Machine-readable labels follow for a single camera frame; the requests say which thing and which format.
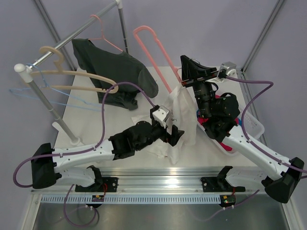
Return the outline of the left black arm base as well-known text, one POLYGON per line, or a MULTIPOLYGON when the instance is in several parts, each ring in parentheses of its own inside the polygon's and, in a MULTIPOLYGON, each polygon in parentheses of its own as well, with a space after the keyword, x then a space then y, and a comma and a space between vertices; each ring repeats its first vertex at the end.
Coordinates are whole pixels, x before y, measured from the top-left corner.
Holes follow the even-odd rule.
POLYGON ((117 177, 102 177, 96 180, 92 185, 88 187, 82 187, 77 185, 75 187, 75 192, 78 193, 102 193, 102 192, 109 192, 115 193, 118 188, 118 178, 117 177))

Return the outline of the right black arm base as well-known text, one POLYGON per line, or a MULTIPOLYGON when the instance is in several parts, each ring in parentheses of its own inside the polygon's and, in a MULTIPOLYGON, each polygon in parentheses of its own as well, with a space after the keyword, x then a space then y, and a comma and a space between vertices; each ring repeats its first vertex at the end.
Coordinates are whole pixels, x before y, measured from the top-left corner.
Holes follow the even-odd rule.
POLYGON ((203 192, 245 192, 243 186, 233 187, 225 178, 218 177, 202 177, 201 178, 203 192))

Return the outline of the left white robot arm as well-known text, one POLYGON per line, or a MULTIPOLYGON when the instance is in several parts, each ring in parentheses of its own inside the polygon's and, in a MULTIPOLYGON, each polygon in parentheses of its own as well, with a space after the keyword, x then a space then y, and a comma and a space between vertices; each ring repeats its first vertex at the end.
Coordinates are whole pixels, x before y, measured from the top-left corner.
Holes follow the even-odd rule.
POLYGON ((168 132, 169 111, 162 106, 151 109, 150 118, 151 122, 140 121, 92 146, 53 149, 50 143, 42 144, 31 159, 32 187, 44 189, 68 183, 98 191, 103 179, 94 170, 82 170, 80 165, 128 158, 158 139, 173 147, 184 134, 176 125, 168 132))

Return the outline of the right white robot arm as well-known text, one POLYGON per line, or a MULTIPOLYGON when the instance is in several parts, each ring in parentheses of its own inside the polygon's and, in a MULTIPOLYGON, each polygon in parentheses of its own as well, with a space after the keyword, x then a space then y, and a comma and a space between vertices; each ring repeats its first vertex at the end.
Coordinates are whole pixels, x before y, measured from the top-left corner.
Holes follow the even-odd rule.
POLYGON ((217 185, 226 191, 233 188, 264 189, 275 201, 286 204, 305 173, 304 162, 298 158, 288 158, 257 141, 249 135, 244 123, 246 109, 239 110, 237 97, 230 92, 216 96, 218 86, 212 79, 234 78, 236 65, 223 63, 219 69, 205 67, 195 60, 181 55, 182 86, 192 87, 198 107, 197 119, 210 139, 233 148, 256 164, 264 175, 255 171, 238 172, 231 166, 225 166, 218 176, 217 185))

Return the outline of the white Coca-Cola t-shirt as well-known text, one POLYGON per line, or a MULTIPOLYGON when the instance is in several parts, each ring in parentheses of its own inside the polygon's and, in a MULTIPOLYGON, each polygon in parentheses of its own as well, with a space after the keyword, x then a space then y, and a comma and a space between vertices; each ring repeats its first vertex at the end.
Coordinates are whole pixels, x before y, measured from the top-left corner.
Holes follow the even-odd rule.
POLYGON ((170 112, 166 123, 167 130, 171 132, 172 125, 175 125, 179 130, 183 130, 184 134, 173 147, 158 139, 152 145, 146 147, 144 151, 155 154, 160 158, 168 157, 172 164, 176 164, 184 147, 193 146, 196 143, 196 106, 188 90, 180 85, 168 95, 162 106, 170 112))

